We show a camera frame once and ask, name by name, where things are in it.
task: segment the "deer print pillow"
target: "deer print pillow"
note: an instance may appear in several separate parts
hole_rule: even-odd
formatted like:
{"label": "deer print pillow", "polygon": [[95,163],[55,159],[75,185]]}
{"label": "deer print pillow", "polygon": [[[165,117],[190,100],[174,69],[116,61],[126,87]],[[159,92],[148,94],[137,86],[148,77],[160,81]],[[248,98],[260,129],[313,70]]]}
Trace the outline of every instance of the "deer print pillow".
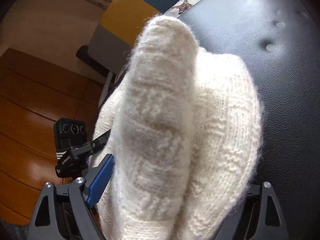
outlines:
{"label": "deer print pillow", "polygon": [[178,18],[181,14],[183,14],[186,10],[194,6],[199,1],[201,0],[180,0],[169,10],[167,10],[164,15]]}

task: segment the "metal screw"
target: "metal screw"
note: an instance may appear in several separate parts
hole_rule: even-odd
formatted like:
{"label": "metal screw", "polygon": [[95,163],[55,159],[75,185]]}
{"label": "metal screw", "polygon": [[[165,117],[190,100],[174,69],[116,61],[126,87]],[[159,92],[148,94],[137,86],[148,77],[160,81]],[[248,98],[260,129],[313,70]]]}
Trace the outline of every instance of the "metal screw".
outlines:
{"label": "metal screw", "polygon": [[265,181],[265,182],[263,183],[263,185],[264,185],[264,187],[266,187],[266,188],[270,188],[270,187],[271,187],[271,183],[270,183],[270,182],[267,182],[267,181]]}
{"label": "metal screw", "polygon": [[51,182],[51,181],[48,181],[48,182],[46,182],[46,183],[44,184],[44,186],[45,186],[46,188],[49,188],[49,187],[52,186],[52,182]]}
{"label": "metal screw", "polygon": [[84,178],[82,177],[76,178],[76,183],[81,184],[82,182],[84,182]]}

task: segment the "blue clamp pad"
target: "blue clamp pad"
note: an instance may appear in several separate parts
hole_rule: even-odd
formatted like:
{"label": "blue clamp pad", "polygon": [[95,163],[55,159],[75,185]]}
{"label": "blue clamp pad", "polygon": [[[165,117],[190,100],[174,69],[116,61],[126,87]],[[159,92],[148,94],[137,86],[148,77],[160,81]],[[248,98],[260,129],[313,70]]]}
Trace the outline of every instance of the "blue clamp pad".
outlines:
{"label": "blue clamp pad", "polygon": [[87,176],[85,176],[84,199],[90,207],[99,202],[111,179],[113,166],[114,156],[107,154],[99,166],[90,169]]}

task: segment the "white wall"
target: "white wall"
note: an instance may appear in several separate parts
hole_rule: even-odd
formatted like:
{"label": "white wall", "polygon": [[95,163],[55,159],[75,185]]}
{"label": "white wall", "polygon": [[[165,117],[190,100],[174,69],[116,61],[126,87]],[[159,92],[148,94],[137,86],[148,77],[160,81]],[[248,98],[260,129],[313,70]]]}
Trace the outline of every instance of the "white wall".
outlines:
{"label": "white wall", "polygon": [[103,12],[84,0],[16,0],[0,25],[0,55],[10,47],[104,83],[76,57]]}

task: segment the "camera lens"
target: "camera lens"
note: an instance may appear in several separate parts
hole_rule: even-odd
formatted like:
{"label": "camera lens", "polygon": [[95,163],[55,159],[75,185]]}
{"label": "camera lens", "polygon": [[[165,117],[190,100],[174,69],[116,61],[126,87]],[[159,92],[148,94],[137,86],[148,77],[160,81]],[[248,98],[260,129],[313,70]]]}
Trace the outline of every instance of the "camera lens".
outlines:
{"label": "camera lens", "polygon": [[81,133],[84,133],[84,132],[85,132],[85,129],[84,129],[83,126],[80,126],[80,132],[81,132]]}
{"label": "camera lens", "polygon": [[67,124],[64,124],[62,128],[65,133],[69,132],[69,126]]}
{"label": "camera lens", "polygon": [[73,134],[78,134],[79,132],[78,126],[76,124],[71,125],[71,131]]}

